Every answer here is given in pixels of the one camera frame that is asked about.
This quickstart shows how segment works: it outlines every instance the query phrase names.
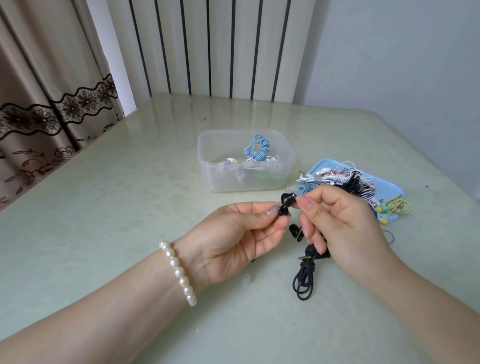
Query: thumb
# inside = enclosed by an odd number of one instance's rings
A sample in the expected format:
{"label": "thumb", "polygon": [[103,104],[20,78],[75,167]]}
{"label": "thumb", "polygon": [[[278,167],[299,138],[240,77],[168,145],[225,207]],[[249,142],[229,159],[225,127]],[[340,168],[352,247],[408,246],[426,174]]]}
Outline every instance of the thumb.
{"label": "thumb", "polygon": [[233,215],[234,221],[245,231],[263,229],[270,225],[278,216],[279,205],[272,206],[258,214],[247,214],[236,212]]}
{"label": "thumb", "polygon": [[333,217],[326,208],[307,196],[298,196],[297,205],[313,225],[324,233],[329,234],[340,227],[341,222]]}

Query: blue tray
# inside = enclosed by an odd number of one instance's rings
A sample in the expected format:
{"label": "blue tray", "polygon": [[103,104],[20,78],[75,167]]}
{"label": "blue tray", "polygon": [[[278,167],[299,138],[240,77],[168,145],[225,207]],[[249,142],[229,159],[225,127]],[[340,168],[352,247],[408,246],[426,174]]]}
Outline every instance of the blue tray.
{"label": "blue tray", "polygon": [[[317,171],[325,167],[329,167],[332,170],[334,170],[335,168],[336,170],[342,170],[343,168],[352,168],[350,164],[342,164],[340,162],[337,162],[336,160],[324,158],[319,160],[312,168],[310,168],[308,173],[315,174]],[[391,198],[397,197],[399,194],[405,196],[405,191],[403,191],[396,184],[382,180],[381,178],[373,176],[372,174],[369,174],[360,168],[359,170],[361,170],[365,176],[373,178],[372,183],[374,183],[376,187],[375,197],[379,200],[383,199],[383,201],[385,202]],[[387,217],[389,222],[393,222],[398,218],[398,214],[390,216],[387,214],[379,215]]]}

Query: light green table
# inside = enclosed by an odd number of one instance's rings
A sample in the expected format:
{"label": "light green table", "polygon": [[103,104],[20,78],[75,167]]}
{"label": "light green table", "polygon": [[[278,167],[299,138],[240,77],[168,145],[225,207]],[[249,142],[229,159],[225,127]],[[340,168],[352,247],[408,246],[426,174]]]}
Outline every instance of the light green table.
{"label": "light green table", "polygon": [[[211,194],[198,134],[276,129],[297,170],[352,160],[400,185],[413,210],[389,229],[417,272],[480,310],[480,207],[376,114],[285,103],[156,95],[0,213],[0,339],[78,300],[215,208],[282,191]],[[287,233],[241,277],[211,287],[140,363],[429,363],[403,326],[332,260],[301,302],[291,283],[303,244]]]}

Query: clear plastic box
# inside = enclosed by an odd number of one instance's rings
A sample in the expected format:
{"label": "clear plastic box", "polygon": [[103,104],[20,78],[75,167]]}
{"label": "clear plastic box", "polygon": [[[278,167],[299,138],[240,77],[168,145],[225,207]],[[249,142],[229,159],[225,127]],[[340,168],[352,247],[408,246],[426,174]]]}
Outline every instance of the clear plastic box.
{"label": "clear plastic box", "polygon": [[[278,156],[278,161],[246,161],[248,157],[243,149],[255,135],[269,140],[268,155]],[[226,162],[227,158],[238,162]],[[202,180],[211,192],[280,188],[296,158],[287,139],[275,130],[208,130],[198,136]]]}

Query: brown curtain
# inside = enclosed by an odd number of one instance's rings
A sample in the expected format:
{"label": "brown curtain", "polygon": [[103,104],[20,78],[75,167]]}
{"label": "brown curtain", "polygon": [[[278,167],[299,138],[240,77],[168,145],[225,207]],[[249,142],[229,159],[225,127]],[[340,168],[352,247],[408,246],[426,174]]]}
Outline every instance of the brown curtain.
{"label": "brown curtain", "polygon": [[0,210],[123,118],[85,0],[0,0]]}

